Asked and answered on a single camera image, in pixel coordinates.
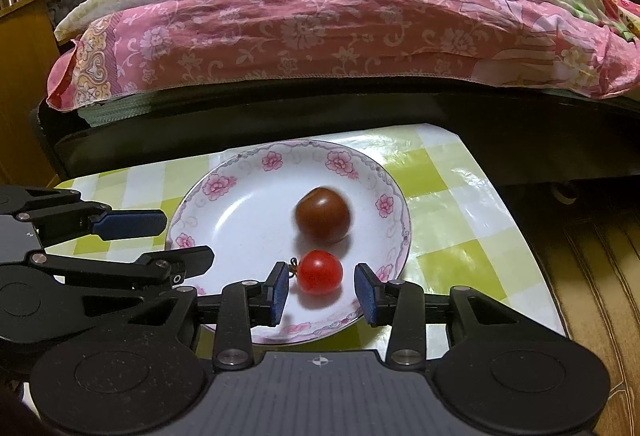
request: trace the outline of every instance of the wooden cabinet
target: wooden cabinet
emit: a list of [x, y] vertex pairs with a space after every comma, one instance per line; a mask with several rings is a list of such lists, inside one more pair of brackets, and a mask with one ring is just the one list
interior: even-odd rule
[[22, 0], [0, 11], [0, 183], [45, 186], [56, 174], [28, 122], [60, 57], [47, 4]]

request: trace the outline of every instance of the plate rim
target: plate rim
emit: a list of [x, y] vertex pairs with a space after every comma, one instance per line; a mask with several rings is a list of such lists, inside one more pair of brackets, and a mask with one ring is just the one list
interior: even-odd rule
[[[339, 143], [333, 143], [333, 142], [328, 142], [328, 141], [324, 141], [324, 140], [313, 140], [313, 139], [296, 139], [296, 140], [284, 140], [284, 141], [276, 141], [276, 142], [272, 142], [272, 143], [265, 143], [262, 145], [257, 145], [248, 149], [245, 149], [237, 154], [232, 155], [229, 158], [226, 158], [225, 160], [221, 161], [220, 163], [218, 163], [218, 165], [216, 165], [214, 168], [212, 168], [209, 172], [207, 172], [206, 174], [203, 175], [203, 177], [201, 177], [196, 183], [194, 183], [194, 185], [190, 188], [190, 190], [184, 195], [184, 197], [181, 199], [180, 203], [178, 204], [178, 207], [175, 209], [174, 215], [172, 215], [171, 220], [169, 221], [169, 225], [166, 231], [166, 236], [164, 239], [164, 247], [165, 249], [172, 249], [172, 245], [174, 244], [173, 239], [171, 239], [171, 231], [172, 228], [175, 226], [175, 224], [181, 219], [182, 217], [182, 212], [184, 211], [184, 209], [186, 208], [186, 204], [189, 203], [193, 197], [199, 193], [202, 189], [202, 184], [203, 182], [210, 177], [210, 175], [215, 174], [218, 170], [225, 168], [225, 167], [229, 167], [231, 166], [233, 163], [236, 163], [238, 161], [240, 161], [241, 159], [245, 159], [248, 158], [249, 156], [254, 156], [257, 153], [264, 151], [264, 150], [269, 150], [271, 148], [273, 148], [274, 146], [286, 146], [286, 147], [290, 147], [290, 148], [294, 148], [294, 147], [298, 147], [298, 146], [313, 146], [313, 147], [320, 147], [320, 148], [324, 148], [328, 151], [334, 150], [336, 148], [338, 149], [347, 149], [350, 153], [350, 155], [354, 155], [358, 158], [361, 159], [361, 161], [364, 162], [364, 164], [366, 164], [367, 166], [369, 166], [372, 170], [375, 170], [376, 172], [380, 173], [380, 177], [382, 177], [383, 181], [385, 181], [386, 184], [388, 184], [389, 186], [393, 187], [394, 191], [399, 195], [399, 197], [402, 200], [402, 210], [401, 210], [401, 218], [400, 218], [400, 223], [402, 226], [402, 236], [403, 236], [403, 240], [402, 243], [400, 245], [400, 251], [398, 253], [398, 257], [396, 258], [396, 262], [394, 263], [395, 266], [395, 270], [396, 273], [394, 275], [394, 278], [398, 278], [398, 276], [400, 275], [400, 273], [402, 272], [402, 270], [404, 270], [404, 267], [406, 265], [406, 261], [409, 258], [409, 253], [411, 252], [411, 242], [412, 242], [412, 228], [411, 228], [411, 214], [409, 212], [409, 205], [407, 203], [407, 200], [404, 196], [404, 193], [402, 192], [402, 189], [400, 188], [400, 185], [398, 185], [397, 181], [394, 179], [394, 177], [389, 174], [389, 172], [386, 170], [385, 167], [383, 167], [382, 164], [378, 163], [377, 161], [375, 161], [374, 159], [372, 159], [370, 156], [366, 155], [365, 153], [357, 150], [356, 148], [347, 146], [347, 145], [342, 145]], [[335, 321], [333, 323], [331, 323], [328, 326], [323, 326], [322, 328], [318, 328], [317, 330], [315, 330], [314, 332], [312, 332], [310, 335], [312, 336], [315, 332], [318, 331], [322, 331], [322, 334], [318, 335], [318, 336], [313, 336], [312, 338], [308, 338], [305, 340], [294, 340], [292, 342], [287, 342], [287, 341], [272, 341], [272, 342], [267, 342], [265, 340], [269, 340], [267, 339], [267, 337], [262, 337], [259, 336], [258, 338], [261, 339], [260, 342], [257, 342], [255, 340], [252, 340], [252, 343], [257, 345], [257, 346], [264, 346], [264, 347], [274, 347], [274, 346], [296, 346], [296, 345], [300, 345], [300, 344], [306, 344], [309, 342], [314, 342], [316, 340], [322, 340], [325, 339], [326, 337], [330, 337], [332, 335], [335, 335], [338, 332], [341, 332], [344, 329], [347, 329], [349, 326], [352, 326], [353, 324], [355, 324], [358, 320], [360, 320], [360, 318], [363, 317], [363, 313], [362, 313], [362, 307], [360, 305], [358, 305], [358, 308], [355, 311], [350, 311], [347, 315], [345, 315], [345, 318], [343, 318], [342, 320], [339, 321]], [[210, 327], [208, 324], [205, 325], [203, 324], [203, 327], [215, 332], [215, 329]], [[291, 339], [295, 339], [295, 334], [292, 334]]]

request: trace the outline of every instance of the floral plate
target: floral plate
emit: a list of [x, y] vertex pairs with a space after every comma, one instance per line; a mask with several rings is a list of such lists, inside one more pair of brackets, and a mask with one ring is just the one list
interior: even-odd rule
[[375, 161], [341, 145], [274, 143], [212, 170], [189, 191], [171, 220], [168, 248], [207, 244], [216, 254], [205, 275], [186, 283], [198, 294], [218, 294], [231, 282], [264, 280], [276, 261], [300, 260], [319, 247], [299, 234], [293, 210], [306, 193], [321, 186], [333, 187], [350, 202], [350, 233], [324, 248], [342, 262], [342, 286], [333, 294], [311, 297], [292, 279], [280, 325], [252, 329], [255, 344], [308, 342], [353, 324], [362, 314], [353, 289], [359, 262], [368, 263], [382, 281], [399, 276], [411, 228], [396, 182]]

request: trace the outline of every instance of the tomato stem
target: tomato stem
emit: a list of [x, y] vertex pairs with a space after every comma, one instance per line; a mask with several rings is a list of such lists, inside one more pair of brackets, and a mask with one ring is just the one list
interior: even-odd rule
[[289, 267], [289, 278], [293, 279], [298, 273], [298, 259], [292, 257], [287, 266]]

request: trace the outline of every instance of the checkered tablecloth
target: checkered tablecloth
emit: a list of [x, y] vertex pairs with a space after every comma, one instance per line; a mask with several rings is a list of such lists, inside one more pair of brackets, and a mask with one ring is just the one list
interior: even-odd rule
[[[542, 274], [497, 192], [460, 138], [431, 125], [390, 127], [316, 139], [349, 146], [382, 164], [408, 202], [412, 246], [402, 278], [432, 293], [447, 294], [468, 285], [564, 334]], [[85, 200], [114, 209], [162, 209], [171, 218], [182, 197], [220, 162], [245, 150], [140, 165], [66, 181], [61, 188], [82, 192]], [[50, 253], [129, 262], [164, 248], [155, 238], [104, 242], [87, 236], [49, 249]], [[301, 346], [322, 352], [386, 348], [389, 328], [363, 320], [344, 331]], [[429, 326], [428, 356], [447, 350], [443, 326]], [[205, 355], [211, 338], [198, 352]]]

